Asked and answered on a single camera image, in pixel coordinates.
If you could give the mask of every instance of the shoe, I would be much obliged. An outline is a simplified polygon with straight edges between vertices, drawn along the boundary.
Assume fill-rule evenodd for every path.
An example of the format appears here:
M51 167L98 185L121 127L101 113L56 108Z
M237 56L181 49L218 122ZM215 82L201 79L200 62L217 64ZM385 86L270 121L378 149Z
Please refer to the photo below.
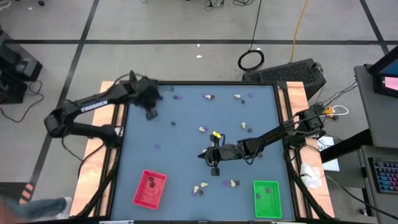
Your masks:
M67 219L69 218L70 209L72 207L72 198L71 197L64 197L66 204L65 208L60 212L56 218L57 219Z

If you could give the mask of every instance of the person's leg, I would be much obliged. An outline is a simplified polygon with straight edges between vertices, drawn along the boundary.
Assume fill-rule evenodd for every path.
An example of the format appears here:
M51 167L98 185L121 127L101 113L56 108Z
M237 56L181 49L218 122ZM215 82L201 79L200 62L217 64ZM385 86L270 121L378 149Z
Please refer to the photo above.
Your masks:
M28 220L54 217L62 212L67 204L64 198L37 200L27 204L19 204L9 198L4 198L3 201L12 213Z

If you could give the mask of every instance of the floor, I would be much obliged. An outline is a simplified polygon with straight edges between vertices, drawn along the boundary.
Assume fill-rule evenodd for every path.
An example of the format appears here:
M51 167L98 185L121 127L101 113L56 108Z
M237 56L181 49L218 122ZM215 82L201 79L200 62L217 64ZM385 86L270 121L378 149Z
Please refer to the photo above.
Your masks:
M205 11L205 0L46 0L12 1L0 11L0 24L43 65L39 80L45 96L21 123L0 117L0 182L31 182L33 199L73 196L79 161L60 140L46 138L43 119L65 98L97 93L103 80L133 69L161 80L240 80L239 56L249 48L260 1ZM254 48L266 55L263 68L287 63L305 0L264 0ZM320 100L354 82L353 67L374 63L398 44L395 0L311 0L297 36L294 60L320 62L327 80ZM245 58L246 67L258 63ZM3 106L20 118L35 101ZM349 114L325 130L341 139L367 128L359 91L334 102ZM76 119L91 123L93 113ZM85 138L69 136L66 145L83 156ZM362 207L330 185L335 214L342 220L375 222L358 215ZM359 189L350 189L360 195Z

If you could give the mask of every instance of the red basket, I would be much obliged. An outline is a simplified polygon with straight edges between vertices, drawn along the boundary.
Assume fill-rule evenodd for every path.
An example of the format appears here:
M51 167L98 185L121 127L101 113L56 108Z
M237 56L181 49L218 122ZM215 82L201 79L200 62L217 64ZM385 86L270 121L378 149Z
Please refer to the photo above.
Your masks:
M153 187L150 187L150 177L154 179L153 183L155 183L155 185ZM166 179L167 176L164 174L144 170L133 202L142 207L157 209L163 194Z

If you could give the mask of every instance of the green basket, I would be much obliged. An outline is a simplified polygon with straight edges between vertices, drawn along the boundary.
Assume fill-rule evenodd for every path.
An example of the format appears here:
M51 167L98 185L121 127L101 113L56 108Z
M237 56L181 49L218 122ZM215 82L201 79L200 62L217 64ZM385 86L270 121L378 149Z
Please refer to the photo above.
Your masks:
M254 181L254 209L257 218L282 218L278 182Z

